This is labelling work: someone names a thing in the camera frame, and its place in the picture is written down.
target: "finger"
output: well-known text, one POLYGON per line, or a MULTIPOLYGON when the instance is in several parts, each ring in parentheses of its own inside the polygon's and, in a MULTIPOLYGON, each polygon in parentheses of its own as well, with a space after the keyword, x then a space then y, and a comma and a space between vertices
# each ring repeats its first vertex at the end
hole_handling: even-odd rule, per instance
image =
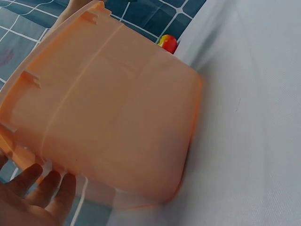
POLYGON ((58 172, 51 171, 38 187, 26 196, 25 200, 30 205, 45 208, 49 204, 60 181, 61 175, 58 172))
POLYGON ((76 178, 72 174, 63 177, 60 189, 53 201, 45 208, 60 224, 66 220, 75 197, 76 178))
POLYGON ((2 167, 5 165, 5 163, 7 163, 8 158, 5 156, 5 154, 0 151, 0 169, 2 169, 2 167))
POLYGON ((23 197, 39 176, 41 176, 42 172, 43 168, 40 165, 33 164, 13 180, 6 183, 5 186, 16 195, 23 197))

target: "translucent plastic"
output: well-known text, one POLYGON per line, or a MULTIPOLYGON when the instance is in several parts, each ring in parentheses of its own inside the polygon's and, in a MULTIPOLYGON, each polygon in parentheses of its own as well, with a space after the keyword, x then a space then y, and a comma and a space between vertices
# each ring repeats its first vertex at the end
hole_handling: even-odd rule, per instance
POLYGON ((3 87, 0 146, 23 169, 85 176, 94 201, 165 202, 181 181, 200 91, 194 70, 91 2, 3 87))

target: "red object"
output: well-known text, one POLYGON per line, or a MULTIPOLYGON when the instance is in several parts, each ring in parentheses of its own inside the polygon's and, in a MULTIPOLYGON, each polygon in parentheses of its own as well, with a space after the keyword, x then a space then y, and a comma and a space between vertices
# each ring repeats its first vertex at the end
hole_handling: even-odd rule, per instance
POLYGON ((170 52, 171 54, 174 54, 175 50, 178 47, 177 39, 175 39, 174 36, 169 34, 163 35, 158 45, 166 51, 170 52))

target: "white sheet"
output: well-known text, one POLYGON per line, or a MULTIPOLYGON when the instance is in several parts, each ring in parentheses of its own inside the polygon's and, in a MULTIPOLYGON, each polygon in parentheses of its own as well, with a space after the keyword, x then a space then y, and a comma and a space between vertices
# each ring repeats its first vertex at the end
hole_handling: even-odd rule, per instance
POLYGON ((301 225, 301 1, 207 0, 176 56, 204 75, 203 117, 171 203, 109 226, 301 225))

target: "hand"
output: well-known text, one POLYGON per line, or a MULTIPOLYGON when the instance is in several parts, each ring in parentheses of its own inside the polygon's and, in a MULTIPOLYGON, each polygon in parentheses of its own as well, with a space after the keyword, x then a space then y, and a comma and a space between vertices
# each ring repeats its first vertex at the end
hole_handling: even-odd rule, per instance
MULTIPOLYGON (((0 169, 7 162, 0 152, 0 169)), ((76 178, 71 174, 63 177, 51 171, 28 195, 28 189, 36 182, 43 168, 34 164, 20 175, 3 184, 0 182, 0 222, 2 226, 60 226, 64 224, 75 196, 76 178)))

